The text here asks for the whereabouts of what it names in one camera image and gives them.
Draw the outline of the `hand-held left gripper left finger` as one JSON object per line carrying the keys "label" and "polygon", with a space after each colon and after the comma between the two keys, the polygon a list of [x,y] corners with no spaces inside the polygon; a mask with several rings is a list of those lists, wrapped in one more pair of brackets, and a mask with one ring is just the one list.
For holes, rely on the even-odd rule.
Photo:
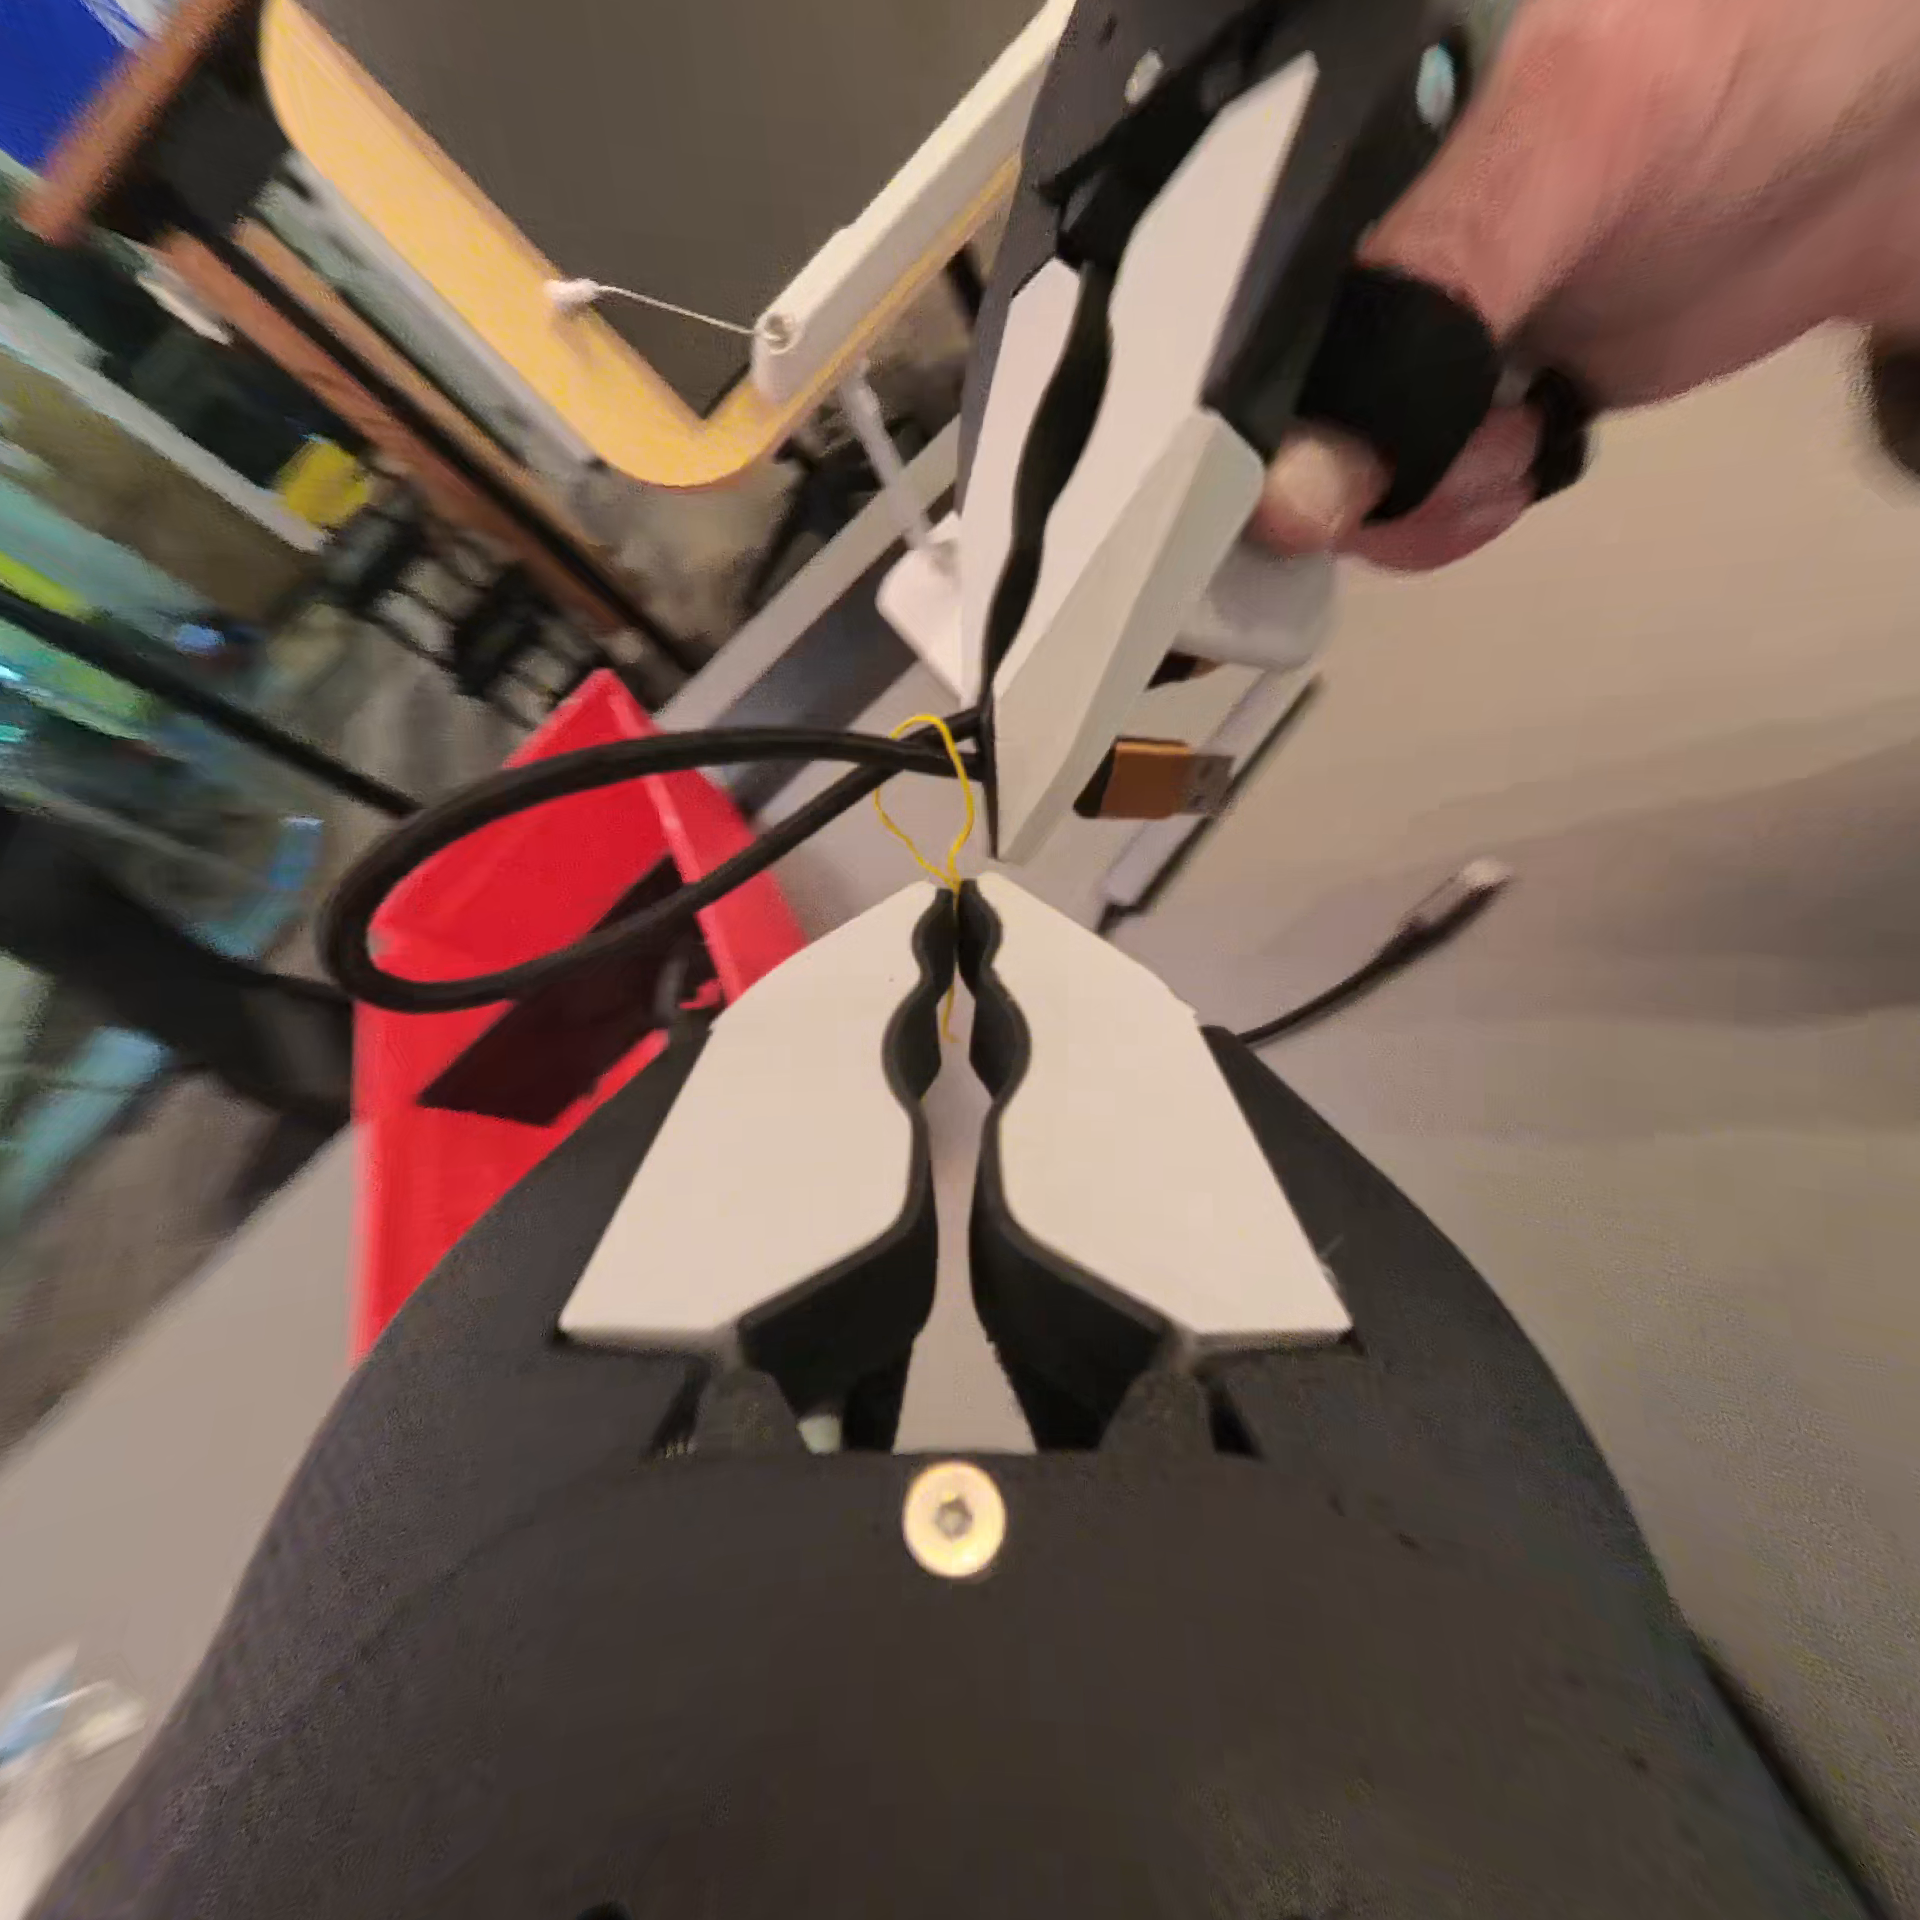
{"label": "hand-held left gripper left finger", "polygon": [[915,882],[723,1011],[614,1203],[558,1335],[762,1372],[806,1428],[896,1450],[941,1274],[925,1092],[956,899]]}

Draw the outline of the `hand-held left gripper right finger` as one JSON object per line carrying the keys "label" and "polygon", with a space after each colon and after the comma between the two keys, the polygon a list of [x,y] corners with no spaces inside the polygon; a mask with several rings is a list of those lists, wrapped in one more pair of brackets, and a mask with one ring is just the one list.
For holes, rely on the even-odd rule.
{"label": "hand-held left gripper right finger", "polygon": [[973,1306],[1041,1450],[1097,1447],[1152,1372],[1353,1335],[1223,1031],[1001,873],[964,886],[957,959],[990,1103]]}

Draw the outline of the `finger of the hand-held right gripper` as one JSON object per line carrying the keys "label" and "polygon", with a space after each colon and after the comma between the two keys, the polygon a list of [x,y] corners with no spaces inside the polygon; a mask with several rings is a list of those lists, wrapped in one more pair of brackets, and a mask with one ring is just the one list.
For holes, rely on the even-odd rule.
{"label": "finger of the hand-held right gripper", "polygon": [[1031,861],[1072,813],[1252,518],[1264,455],[1201,391],[1316,89],[1319,58],[1297,54],[1226,105],[1097,269],[1088,438],[986,687],[998,861]]}
{"label": "finger of the hand-held right gripper", "polygon": [[1012,297],[957,518],[957,630],[973,695],[990,704],[1001,659],[1037,618],[1031,682],[1053,682],[1034,704],[1095,735],[1118,724],[1101,714],[1084,582],[1111,502],[1076,471],[1108,386],[1111,291],[1111,269],[1052,259]]}

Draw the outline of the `red storage bin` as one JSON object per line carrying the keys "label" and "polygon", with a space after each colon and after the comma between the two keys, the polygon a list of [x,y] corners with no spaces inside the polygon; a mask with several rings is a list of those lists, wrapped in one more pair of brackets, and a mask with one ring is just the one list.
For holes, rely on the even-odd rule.
{"label": "red storage bin", "polygon": [[[569,947],[684,892],[753,828],[678,771],[538,806],[404,879],[374,921],[394,972],[458,980]],[[682,947],[598,967],[526,1005],[356,1014],[358,1264],[349,1351],[366,1354],[442,1255],[670,1044],[804,946],[775,876],[700,914]]]}

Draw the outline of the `yellow twist tie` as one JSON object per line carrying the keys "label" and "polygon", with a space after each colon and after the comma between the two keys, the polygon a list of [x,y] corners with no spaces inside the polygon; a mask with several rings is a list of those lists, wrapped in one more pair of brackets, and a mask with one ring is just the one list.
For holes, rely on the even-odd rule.
{"label": "yellow twist tie", "polygon": [[945,771],[957,783],[960,796],[964,796],[964,812],[957,818],[957,832],[941,861],[931,861],[918,838],[900,826],[900,819],[892,813],[889,802],[881,794],[874,794],[874,812],[881,828],[905,848],[905,855],[915,861],[915,867],[938,886],[950,892],[953,903],[953,921],[957,924],[957,903],[964,899],[964,851],[970,848],[976,823],[980,818],[977,799],[976,799],[976,783],[964,756],[964,738],[960,738],[960,724],[966,720],[964,713],[942,719],[938,713],[915,713],[902,719],[894,730],[894,742],[905,742],[910,732],[935,732],[941,738],[941,749],[945,756]]}

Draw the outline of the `person's right hand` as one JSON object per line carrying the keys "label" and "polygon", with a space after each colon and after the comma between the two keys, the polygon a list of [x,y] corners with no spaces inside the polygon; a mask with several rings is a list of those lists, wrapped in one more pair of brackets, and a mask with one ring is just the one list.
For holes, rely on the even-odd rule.
{"label": "person's right hand", "polygon": [[1252,531],[1456,564],[1646,410],[1846,326],[1917,338],[1916,3],[1523,3],[1468,112],[1358,263],[1476,314],[1516,365],[1430,499],[1303,420]]}

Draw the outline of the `yellow crate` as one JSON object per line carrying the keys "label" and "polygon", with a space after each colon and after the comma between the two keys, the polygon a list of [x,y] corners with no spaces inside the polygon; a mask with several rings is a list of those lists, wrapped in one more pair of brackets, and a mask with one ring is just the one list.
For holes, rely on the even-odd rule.
{"label": "yellow crate", "polygon": [[330,438],[310,438],[278,474],[286,508],[323,534],[365,511],[374,490],[374,468]]}

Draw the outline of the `black metal pole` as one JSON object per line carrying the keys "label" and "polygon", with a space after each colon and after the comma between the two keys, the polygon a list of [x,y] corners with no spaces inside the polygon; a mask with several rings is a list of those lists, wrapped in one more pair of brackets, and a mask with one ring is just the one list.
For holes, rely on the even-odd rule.
{"label": "black metal pole", "polygon": [[238,707],[222,698],[218,691],[192,681],[183,666],[145,653],[140,644],[99,630],[77,615],[46,610],[13,588],[3,588],[3,623],[46,643],[64,656],[81,659],[92,669],[103,669],[156,698],[180,707],[217,732],[246,742],[247,746],[270,756],[278,764],[294,767],[304,777],[318,780],[333,794],[340,794],[349,802],[358,802],[388,819],[404,819],[423,806],[401,788],[349,767],[313,742],[263,719],[252,707]]}

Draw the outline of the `blue box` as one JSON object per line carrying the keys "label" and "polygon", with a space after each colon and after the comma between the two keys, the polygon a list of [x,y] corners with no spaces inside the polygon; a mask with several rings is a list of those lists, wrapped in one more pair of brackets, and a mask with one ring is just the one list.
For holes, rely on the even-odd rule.
{"label": "blue box", "polygon": [[38,170],[173,3],[3,3],[3,153]]}

